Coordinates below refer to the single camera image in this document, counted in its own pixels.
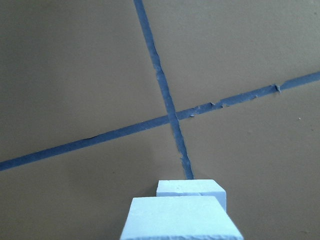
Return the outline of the light blue block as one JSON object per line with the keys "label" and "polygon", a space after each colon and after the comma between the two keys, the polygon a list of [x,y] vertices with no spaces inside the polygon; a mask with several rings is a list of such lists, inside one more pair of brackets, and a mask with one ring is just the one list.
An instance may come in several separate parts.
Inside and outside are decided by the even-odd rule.
{"label": "light blue block", "polygon": [[122,240],[242,240],[214,196],[135,197]]}
{"label": "light blue block", "polygon": [[157,197],[213,196],[227,211],[227,193],[213,179],[159,180]]}

